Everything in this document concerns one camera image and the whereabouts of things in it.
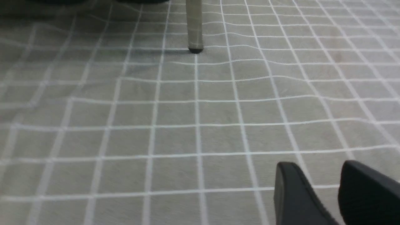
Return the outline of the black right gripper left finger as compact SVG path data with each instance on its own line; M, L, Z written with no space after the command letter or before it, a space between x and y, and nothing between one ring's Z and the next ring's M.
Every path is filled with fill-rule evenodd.
M276 165L274 209L277 225L339 224L294 162L279 162Z

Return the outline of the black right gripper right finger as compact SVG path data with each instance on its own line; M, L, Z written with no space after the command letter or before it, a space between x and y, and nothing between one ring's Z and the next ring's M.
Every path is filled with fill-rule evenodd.
M400 184L355 160L344 162L338 192L346 225L398 225Z

